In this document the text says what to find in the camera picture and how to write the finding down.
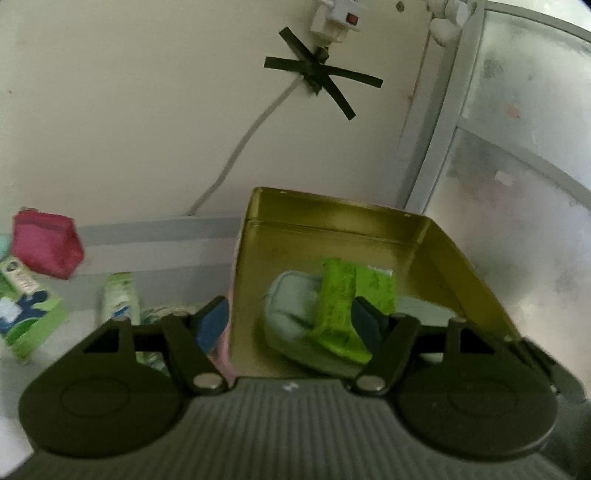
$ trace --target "white cable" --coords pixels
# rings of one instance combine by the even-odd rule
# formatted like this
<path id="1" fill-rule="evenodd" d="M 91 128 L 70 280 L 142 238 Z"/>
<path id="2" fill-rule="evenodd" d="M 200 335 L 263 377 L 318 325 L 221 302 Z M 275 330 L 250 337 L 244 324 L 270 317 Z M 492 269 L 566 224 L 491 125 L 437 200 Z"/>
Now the white cable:
<path id="1" fill-rule="evenodd" d="M 267 120 L 267 118 L 269 118 L 269 116 L 275 110 L 277 110 L 277 107 L 279 107 L 285 101 L 285 99 L 289 97 L 291 92 L 297 88 L 302 78 L 302 75 L 298 75 L 298 77 L 293 82 L 291 82 L 289 86 L 283 90 L 283 92 L 275 100 L 273 100 L 273 102 L 265 109 L 265 111 L 254 121 L 244 137 L 242 137 L 242 139 L 238 142 L 238 145 L 236 145 L 236 148 L 232 152 L 232 155 L 230 155 L 230 158 L 228 158 L 226 164 L 223 166 L 222 171 L 217 177 L 216 181 L 214 181 L 212 185 L 205 191 L 205 193 L 195 201 L 193 206 L 187 212 L 187 215 L 195 215 L 197 210 L 199 210 L 199 208 L 220 187 L 220 185 L 224 183 L 232 167 L 236 163 L 236 160 L 240 156 L 240 153 L 242 153 L 242 150 L 244 150 L 244 147 L 246 147 L 248 141 L 252 138 L 262 123 Z"/>

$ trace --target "black circular mount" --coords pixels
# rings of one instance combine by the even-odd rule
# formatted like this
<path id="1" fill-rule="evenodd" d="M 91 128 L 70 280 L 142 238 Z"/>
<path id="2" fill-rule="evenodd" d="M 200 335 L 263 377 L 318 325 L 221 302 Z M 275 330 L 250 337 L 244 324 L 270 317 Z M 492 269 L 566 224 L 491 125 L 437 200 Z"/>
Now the black circular mount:
<path id="1" fill-rule="evenodd" d="M 524 455 L 545 442 L 557 403 L 547 385 L 525 368 L 494 355 L 466 355 L 406 378 L 398 413 L 438 450 L 474 460 Z"/>
<path id="2" fill-rule="evenodd" d="M 36 447 L 59 455 L 121 455 L 162 436 L 178 419 L 173 382 L 118 355 L 55 364 L 25 390 L 20 420 Z"/>

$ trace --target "black tape cross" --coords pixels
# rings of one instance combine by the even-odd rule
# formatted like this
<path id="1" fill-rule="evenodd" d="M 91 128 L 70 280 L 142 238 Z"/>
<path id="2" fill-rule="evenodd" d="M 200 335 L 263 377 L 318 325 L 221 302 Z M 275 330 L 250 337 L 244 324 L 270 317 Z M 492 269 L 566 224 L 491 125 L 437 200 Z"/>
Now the black tape cross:
<path id="1" fill-rule="evenodd" d="M 340 92 L 339 88 L 330 79 L 329 75 L 348 78 L 376 88 L 382 87 L 383 80 L 379 78 L 364 73 L 352 72 L 351 70 L 324 65 L 324 62 L 328 59 L 327 50 L 325 48 L 320 48 L 316 54 L 313 54 L 288 27 L 281 30 L 279 35 L 296 54 L 299 60 L 267 57 L 265 59 L 265 68 L 301 73 L 316 95 L 318 95 L 322 89 L 326 90 L 336 104 L 339 105 L 339 108 L 343 111 L 348 120 L 355 117 L 355 112 Z"/>

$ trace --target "frosted glass panel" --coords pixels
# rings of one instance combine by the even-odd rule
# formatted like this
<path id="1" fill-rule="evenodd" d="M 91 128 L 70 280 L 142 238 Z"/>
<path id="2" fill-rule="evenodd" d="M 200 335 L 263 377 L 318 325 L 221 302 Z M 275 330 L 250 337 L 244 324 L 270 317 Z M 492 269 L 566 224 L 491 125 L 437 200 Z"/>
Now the frosted glass panel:
<path id="1" fill-rule="evenodd" d="M 487 13 L 462 115 L 591 188 L 591 44 Z"/>
<path id="2" fill-rule="evenodd" d="M 583 0 L 501 0 L 501 3 L 528 8 L 591 31 L 591 9 Z"/>
<path id="3" fill-rule="evenodd" d="M 426 214 L 517 324 L 591 391 L 591 215 L 545 177 L 456 131 Z"/>

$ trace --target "red bag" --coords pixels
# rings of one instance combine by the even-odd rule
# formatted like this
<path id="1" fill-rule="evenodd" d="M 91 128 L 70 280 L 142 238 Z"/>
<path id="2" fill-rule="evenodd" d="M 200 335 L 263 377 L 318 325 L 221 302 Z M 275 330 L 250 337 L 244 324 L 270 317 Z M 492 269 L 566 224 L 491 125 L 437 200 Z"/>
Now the red bag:
<path id="1" fill-rule="evenodd" d="M 84 260 L 74 220 L 31 209 L 14 217 L 11 252 L 31 270 L 64 280 Z"/>

